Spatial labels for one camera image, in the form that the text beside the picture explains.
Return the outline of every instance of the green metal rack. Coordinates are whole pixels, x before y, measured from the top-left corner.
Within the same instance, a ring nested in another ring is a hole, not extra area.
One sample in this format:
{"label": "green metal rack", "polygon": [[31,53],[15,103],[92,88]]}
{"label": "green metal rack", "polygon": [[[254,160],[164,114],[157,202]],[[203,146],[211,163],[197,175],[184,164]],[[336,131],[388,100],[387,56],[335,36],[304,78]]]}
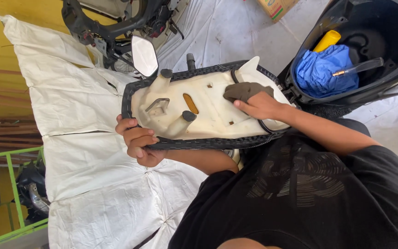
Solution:
{"label": "green metal rack", "polygon": [[22,237],[22,236],[30,234],[32,232],[47,228],[47,223],[49,221],[48,219],[44,219],[44,220],[41,220],[39,222],[30,224],[27,226],[25,225],[23,213],[21,212],[21,204],[19,202],[19,193],[18,193],[18,188],[16,187],[16,179],[15,179],[15,173],[13,171],[12,156],[11,156],[13,154],[21,154],[21,153],[27,153],[27,152],[32,152],[32,151],[38,151],[38,159],[39,159],[42,157],[42,155],[44,155],[43,149],[44,149],[43,146],[41,146],[41,147],[36,147],[36,148],[28,148],[28,149],[22,149],[22,150],[0,152],[0,157],[5,156],[7,158],[8,170],[9,170],[9,174],[10,174],[10,181],[12,183],[13,196],[15,199],[16,211],[18,213],[18,221],[19,221],[19,226],[20,226],[20,228],[17,230],[14,230],[8,234],[1,235],[0,236],[0,244],[7,242],[9,240],[13,240],[13,239]]}

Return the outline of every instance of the cardboard box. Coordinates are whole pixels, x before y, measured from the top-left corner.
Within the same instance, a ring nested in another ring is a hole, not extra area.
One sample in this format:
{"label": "cardboard box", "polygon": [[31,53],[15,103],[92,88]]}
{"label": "cardboard box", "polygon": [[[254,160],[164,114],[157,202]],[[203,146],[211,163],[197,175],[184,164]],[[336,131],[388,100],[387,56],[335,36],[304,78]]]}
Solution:
{"label": "cardboard box", "polygon": [[257,2],[271,20],[277,23],[299,0],[257,0]]}

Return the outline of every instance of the hand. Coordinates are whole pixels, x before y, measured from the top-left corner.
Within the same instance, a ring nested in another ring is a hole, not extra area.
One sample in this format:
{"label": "hand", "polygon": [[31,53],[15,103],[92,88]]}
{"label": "hand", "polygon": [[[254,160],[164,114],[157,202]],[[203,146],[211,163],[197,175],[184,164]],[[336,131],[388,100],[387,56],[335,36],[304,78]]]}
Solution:
{"label": "hand", "polygon": [[138,124],[136,119],[123,119],[121,114],[116,117],[116,121],[118,125],[115,131],[124,137],[125,144],[128,147],[127,154],[136,158],[138,164],[145,167],[155,167],[165,158],[168,151],[157,151],[146,147],[146,145],[159,142],[157,137],[153,137],[154,131],[152,129],[135,127]]}
{"label": "hand", "polygon": [[260,92],[249,98],[248,104],[236,100],[233,105],[256,119],[270,118],[279,121],[287,109],[291,107],[290,105],[278,102],[265,92]]}

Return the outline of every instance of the brown rag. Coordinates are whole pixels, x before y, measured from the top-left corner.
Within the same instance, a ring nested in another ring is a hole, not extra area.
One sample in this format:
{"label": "brown rag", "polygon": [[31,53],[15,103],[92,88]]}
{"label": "brown rag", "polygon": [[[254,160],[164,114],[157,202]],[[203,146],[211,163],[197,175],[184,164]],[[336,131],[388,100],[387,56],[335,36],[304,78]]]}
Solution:
{"label": "brown rag", "polygon": [[231,102],[239,99],[247,103],[249,98],[262,91],[274,98],[274,89],[269,86],[263,86],[256,82],[240,82],[225,88],[224,99]]}

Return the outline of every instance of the yellow bottle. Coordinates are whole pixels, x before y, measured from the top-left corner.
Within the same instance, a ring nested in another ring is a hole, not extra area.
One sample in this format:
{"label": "yellow bottle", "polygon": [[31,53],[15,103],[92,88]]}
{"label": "yellow bottle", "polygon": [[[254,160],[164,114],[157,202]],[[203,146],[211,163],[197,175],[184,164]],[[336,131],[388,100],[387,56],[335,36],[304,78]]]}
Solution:
{"label": "yellow bottle", "polygon": [[329,46],[336,44],[340,40],[340,37],[342,36],[337,31],[330,30],[326,32],[322,40],[320,40],[320,42],[314,48],[313,52],[322,52]]}

